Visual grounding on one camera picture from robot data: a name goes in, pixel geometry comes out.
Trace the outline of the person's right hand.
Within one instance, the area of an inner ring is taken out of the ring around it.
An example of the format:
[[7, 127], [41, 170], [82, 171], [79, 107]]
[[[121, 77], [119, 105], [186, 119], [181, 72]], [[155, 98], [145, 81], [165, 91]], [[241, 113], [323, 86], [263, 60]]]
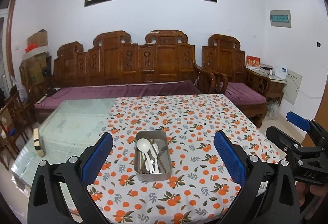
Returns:
[[322, 204], [325, 196], [327, 195], [327, 185], [326, 186], [315, 186], [308, 185], [302, 182], [295, 182], [297, 195], [298, 195], [298, 203], [302, 206], [305, 202], [305, 195], [307, 193], [311, 193], [315, 196], [318, 196], [320, 199], [318, 200], [315, 207], [319, 207]]

